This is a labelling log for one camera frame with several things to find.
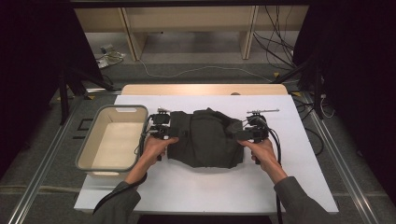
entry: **gray sleeve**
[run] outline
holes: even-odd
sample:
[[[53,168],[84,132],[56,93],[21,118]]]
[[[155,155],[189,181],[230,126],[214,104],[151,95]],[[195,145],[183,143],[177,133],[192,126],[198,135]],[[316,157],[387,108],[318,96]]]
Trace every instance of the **gray sleeve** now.
[[[286,209],[290,223],[336,223],[334,217],[306,195],[294,176],[279,181],[274,189]]]
[[[128,183],[122,181],[114,189],[120,189],[127,186]],[[127,189],[124,192],[114,196],[102,207],[100,207],[95,214],[92,215],[88,223],[95,224],[126,224],[128,217],[140,201],[140,195],[135,189]]]

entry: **folded black garment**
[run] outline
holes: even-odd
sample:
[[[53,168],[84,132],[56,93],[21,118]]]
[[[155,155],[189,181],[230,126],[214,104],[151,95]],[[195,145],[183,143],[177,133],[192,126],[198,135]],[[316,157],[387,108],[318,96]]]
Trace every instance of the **folded black garment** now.
[[[232,168],[243,161],[244,147],[229,135],[242,130],[242,121],[224,114],[196,110],[171,113],[171,128],[179,129],[179,140],[168,146],[168,158],[191,167]]]

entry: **white cable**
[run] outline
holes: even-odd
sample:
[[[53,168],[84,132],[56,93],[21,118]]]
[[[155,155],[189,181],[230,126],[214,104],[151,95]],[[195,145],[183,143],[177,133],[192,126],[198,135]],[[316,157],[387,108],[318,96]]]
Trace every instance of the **white cable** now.
[[[205,67],[201,67],[201,68],[195,68],[195,69],[187,70],[187,71],[184,71],[184,72],[180,72],[180,73],[177,73],[177,74],[172,75],[172,76],[157,76],[157,75],[152,75],[152,74],[149,73],[148,68],[146,67],[146,64],[142,60],[139,60],[139,62],[141,62],[143,64],[143,66],[145,67],[145,70],[146,70],[146,74],[149,77],[169,77],[169,78],[170,77],[178,77],[178,76],[180,76],[182,74],[189,73],[189,72],[195,72],[195,71],[204,70],[204,69],[207,69],[207,68],[217,68],[217,69],[224,69],[224,70],[239,70],[239,71],[245,72],[247,74],[250,74],[250,75],[252,75],[254,77],[260,77],[260,78],[263,78],[263,79],[265,79],[265,80],[267,80],[269,82],[272,82],[272,80],[270,80],[270,79],[268,79],[266,77],[259,76],[257,74],[251,73],[251,72],[249,72],[247,70],[244,70],[244,69],[241,69],[241,68],[227,68],[227,67],[220,67],[220,66],[205,66]],[[283,83],[292,83],[292,82],[296,82],[296,81],[298,81],[298,80],[293,80],[293,81],[283,82]]]
[[[324,97],[323,97],[323,98],[321,99],[321,101],[320,101],[320,109],[321,109],[321,111],[322,111],[324,117],[330,119],[330,118],[332,118],[332,117],[334,116],[335,110],[333,110],[333,111],[332,111],[332,114],[331,114],[330,116],[328,116],[328,115],[324,112],[324,109],[323,109],[323,101],[324,101]]]

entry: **person's right hand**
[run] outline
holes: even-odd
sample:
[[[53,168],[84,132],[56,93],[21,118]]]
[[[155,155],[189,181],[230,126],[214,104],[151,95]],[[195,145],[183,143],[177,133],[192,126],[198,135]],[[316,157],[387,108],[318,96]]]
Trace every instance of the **person's right hand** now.
[[[271,177],[275,184],[287,177],[285,171],[283,171],[276,160],[272,142],[268,138],[265,138],[260,143],[251,143],[249,141],[238,141],[238,143],[250,148],[251,159],[261,162],[261,168]]]

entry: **table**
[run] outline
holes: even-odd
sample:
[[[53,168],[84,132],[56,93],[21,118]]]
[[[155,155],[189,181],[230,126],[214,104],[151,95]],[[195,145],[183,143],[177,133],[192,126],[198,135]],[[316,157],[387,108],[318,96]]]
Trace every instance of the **table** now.
[[[254,90],[260,86],[262,87],[256,93],[258,95],[253,95],[254,92],[250,95],[226,95],[230,92],[244,92],[249,88]],[[167,95],[159,92],[167,89],[172,90]],[[278,91],[271,95],[271,89]],[[148,94],[147,90],[153,90],[156,95],[138,95]],[[188,90],[189,95],[172,95],[183,90]],[[266,113],[264,116],[279,135],[286,172],[296,176],[308,195],[328,212],[338,212],[295,105],[283,86],[179,85],[175,89],[174,85],[163,85],[162,88],[158,85],[129,85],[122,93],[123,95],[118,96],[116,105],[142,104],[148,108],[150,114],[155,113],[159,105],[188,113],[210,106],[233,118],[243,119],[248,109],[279,108],[279,112]],[[139,187],[142,200],[134,211],[142,214],[183,215],[273,214],[276,212],[273,183],[254,164],[249,154],[249,149],[245,148],[243,163],[232,169],[191,168],[164,157],[150,168],[147,181]],[[120,177],[96,178],[87,175],[75,209],[91,212],[97,202],[120,181]]]

